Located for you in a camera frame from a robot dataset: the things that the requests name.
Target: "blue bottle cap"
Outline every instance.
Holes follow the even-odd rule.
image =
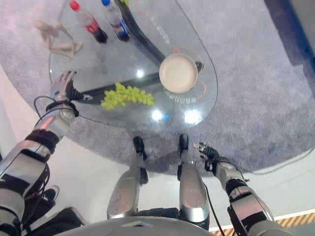
[[[104,6],[108,6],[110,4],[110,0],[102,0],[102,4]]]

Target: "floor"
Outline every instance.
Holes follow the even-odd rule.
[[[31,132],[36,121],[34,110],[0,67],[0,151],[3,156]],[[304,155],[302,153],[291,161]],[[312,209],[315,208],[315,185],[310,182],[315,179],[314,158],[315,151],[276,172],[263,176],[245,174],[245,178],[250,179],[250,187],[266,202],[274,216]],[[259,172],[273,170],[283,164]],[[61,191],[56,206],[46,217],[65,207],[75,207],[91,223],[106,219],[111,192],[119,176],[128,169],[128,166],[97,155],[67,137],[58,144],[49,166],[49,185],[55,184]],[[203,177],[203,180],[209,188],[219,221],[222,225],[230,224],[226,212],[228,198],[219,182],[213,177]],[[140,189],[139,210],[178,205],[179,182],[176,177],[149,172],[149,183]],[[210,225],[216,226],[212,216]]]
[[[33,21],[41,18],[53,24],[63,2],[0,0],[0,63],[28,104],[47,94],[50,86],[49,53]],[[101,4],[100,0],[90,2]],[[159,2],[167,4],[168,0]],[[221,155],[249,170],[287,161],[313,147],[315,73],[309,58],[299,53],[294,24],[286,17],[288,10],[279,4],[284,1],[178,2],[210,54],[219,86],[213,111],[186,130],[190,139],[210,143]],[[100,10],[93,14],[101,26],[107,24]],[[79,118],[68,137],[100,156],[127,164],[130,156],[125,150],[132,148],[132,138],[144,135],[151,157],[148,169],[175,177],[180,132],[131,132]]]

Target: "green grapes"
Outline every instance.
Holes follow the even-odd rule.
[[[137,87],[128,86],[127,88],[120,83],[115,83],[116,91],[105,91],[105,97],[101,100],[101,106],[107,111],[112,111],[116,106],[125,107],[125,102],[140,102],[145,105],[153,106],[154,98],[150,93],[140,90]]]
[[[125,3],[126,5],[129,5],[129,0],[120,0],[122,3]]]

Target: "white floor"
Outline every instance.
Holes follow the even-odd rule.
[[[3,156],[31,132],[36,121],[36,113],[15,90],[0,66],[0,150]],[[272,174],[246,174],[245,177],[250,179],[249,185],[274,216],[312,209],[315,208],[314,158],[315,151]],[[111,192],[119,176],[128,169],[128,166],[99,156],[66,137],[58,144],[49,166],[49,184],[59,186],[60,195],[48,215],[65,207],[76,207],[89,222],[106,219]],[[215,178],[203,180],[221,224],[230,224],[226,212],[228,198],[219,182]],[[149,173],[149,184],[140,189],[139,209],[155,207],[179,207],[179,182],[175,176]]]

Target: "bowl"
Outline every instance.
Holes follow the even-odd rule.
[[[195,85],[198,69],[189,56],[172,54],[163,60],[158,75],[164,88],[174,93],[183,93]]]

